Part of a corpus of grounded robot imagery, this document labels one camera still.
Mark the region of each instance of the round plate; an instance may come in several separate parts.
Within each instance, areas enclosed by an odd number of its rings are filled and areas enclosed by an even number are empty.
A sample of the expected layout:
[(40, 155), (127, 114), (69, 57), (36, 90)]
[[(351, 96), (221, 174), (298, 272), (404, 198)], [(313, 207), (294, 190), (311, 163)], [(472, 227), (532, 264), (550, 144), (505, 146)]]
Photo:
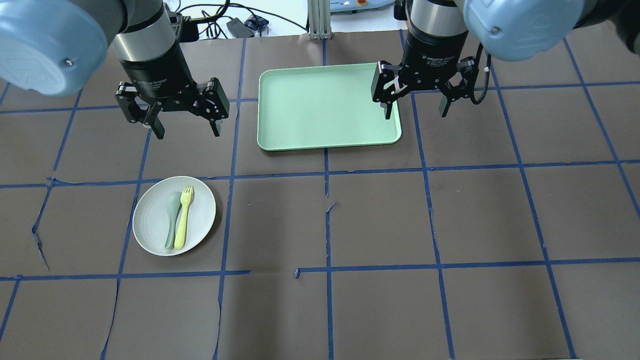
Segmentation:
[[(169, 215), (166, 203), (173, 192), (184, 190), (185, 186), (193, 186), (193, 202), (187, 217), (187, 238), (180, 250), (164, 249), (169, 232)], [(216, 218), (216, 198), (205, 183), (189, 176), (175, 176), (162, 180), (151, 186), (136, 205), (133, 212), (133, 235), (140, 246), (151, 254), (172, 256), (193, 249), (209, 233)]]

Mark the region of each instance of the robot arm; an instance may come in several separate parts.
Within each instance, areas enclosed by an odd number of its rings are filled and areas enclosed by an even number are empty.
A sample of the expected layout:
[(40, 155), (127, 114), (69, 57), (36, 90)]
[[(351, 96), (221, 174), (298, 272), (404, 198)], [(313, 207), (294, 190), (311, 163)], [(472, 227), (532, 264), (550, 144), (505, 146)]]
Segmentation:
[[(402, 61), (379, 61), (371, 85), (374, 102), (385, 109), (414, 90), (439, 89), (443, 94), (441, 116), (452, 102), (470, 99), (479, 104), (488, 87), (491, 56), (519, 61), (549, 50), (573, 28), (616, 23), (627, 47), (640, 54), (640, 10), (635, 0), (396, 0), (394, 17), (408, 21)], [(476, 56), (459, 60), (468, 32), (479, 40)], [(484, 92), (476, 99), (474, 87), (479, 58), (487, 52)], [(450, 79), (459, 72), (462, 80)]]
[(112, 46), (131, 79), (115, 95), (127, 121), (162, 138), (157, 114), (186, 110), (219, 136), (216, 121), (228, 117), (229, 101), (218, 79), (193, 81), (180, 48), (198, 40), (188, 20), (162, 0), (0, 0), (0, 77), (44, 95), (73, 94)]

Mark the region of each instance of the spoon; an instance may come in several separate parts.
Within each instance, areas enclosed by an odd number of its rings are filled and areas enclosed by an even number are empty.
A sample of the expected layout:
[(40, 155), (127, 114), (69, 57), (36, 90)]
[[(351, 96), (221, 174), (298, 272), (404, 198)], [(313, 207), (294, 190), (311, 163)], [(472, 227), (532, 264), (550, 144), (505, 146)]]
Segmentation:
[(169, 195), (169, 199), (166, 202), (166, 213), (169, 215), (169, 233), (166, 235), (166, 242), (164, 243), (166, 250), (170, 250), (173, 247), (175, 221), (178, 218), (178, 210), (180, 209), (180, 195), (181, 193), (174, 192)]

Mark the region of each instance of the green tray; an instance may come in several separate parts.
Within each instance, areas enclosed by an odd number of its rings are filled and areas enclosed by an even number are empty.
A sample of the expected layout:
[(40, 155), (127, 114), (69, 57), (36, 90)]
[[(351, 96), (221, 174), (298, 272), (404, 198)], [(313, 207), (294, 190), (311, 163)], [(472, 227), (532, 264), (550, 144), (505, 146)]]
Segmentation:
[(260, 76), (258, 145), (267, 151), (394, 143), (397, 106), (386, 120), (371, 101), (376, 64), (278, 69)]

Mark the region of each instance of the yellow fork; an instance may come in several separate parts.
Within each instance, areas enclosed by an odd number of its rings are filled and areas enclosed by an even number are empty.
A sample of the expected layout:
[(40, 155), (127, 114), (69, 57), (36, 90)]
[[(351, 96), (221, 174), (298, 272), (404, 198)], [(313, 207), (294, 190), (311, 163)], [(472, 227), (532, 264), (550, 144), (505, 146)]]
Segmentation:
[(187, 238), (187, 213), (189, 213), (191, 202), (193, 202), (193, 186), (189, 185), (184, 188), (182, 195), (180, 195), (182, 215), (180, 216), (180, 223), (178, 224), (178, 231), (175, 234), (175, 243), (173, 245), (176, 250), (182, 249)]

